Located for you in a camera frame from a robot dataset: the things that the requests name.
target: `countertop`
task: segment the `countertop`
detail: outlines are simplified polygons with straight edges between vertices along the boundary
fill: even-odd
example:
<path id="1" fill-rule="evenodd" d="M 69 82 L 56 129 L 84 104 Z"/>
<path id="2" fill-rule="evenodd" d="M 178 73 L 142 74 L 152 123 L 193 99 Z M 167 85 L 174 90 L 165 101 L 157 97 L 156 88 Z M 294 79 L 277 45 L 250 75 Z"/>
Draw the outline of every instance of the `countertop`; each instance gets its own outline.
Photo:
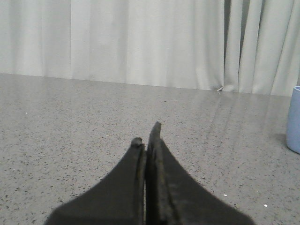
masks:
<path id="1" fill-rule="evenodd" d="M 0 74 L 0 224 L 43 224 L 156 121 L 186 171 L 258 225 L 298 225 L 290 98 Z"/>

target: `blue mug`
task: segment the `blue mug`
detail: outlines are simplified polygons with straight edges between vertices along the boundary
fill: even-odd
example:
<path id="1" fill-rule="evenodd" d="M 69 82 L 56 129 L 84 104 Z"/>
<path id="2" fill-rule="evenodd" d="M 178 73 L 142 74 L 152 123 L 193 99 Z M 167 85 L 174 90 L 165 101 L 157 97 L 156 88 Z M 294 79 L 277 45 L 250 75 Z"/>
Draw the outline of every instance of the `blue mug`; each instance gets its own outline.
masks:
<path id="1" fill-rule="evenodd" d="M 286 144 L 300 154 L 300 86 L 294 87 L 287 121 Z"/>

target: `curtain fold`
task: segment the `curtain fold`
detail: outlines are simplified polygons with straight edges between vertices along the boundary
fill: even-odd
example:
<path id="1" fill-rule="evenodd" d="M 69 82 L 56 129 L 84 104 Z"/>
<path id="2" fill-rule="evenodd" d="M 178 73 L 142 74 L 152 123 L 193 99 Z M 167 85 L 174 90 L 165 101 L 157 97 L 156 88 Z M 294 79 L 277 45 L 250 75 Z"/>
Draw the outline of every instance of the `curtain fold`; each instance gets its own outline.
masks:
<path id="1" fill-rule="evenodd" d="M 4 0 L 0 72 L 290 96 L 300 0 Z"/>

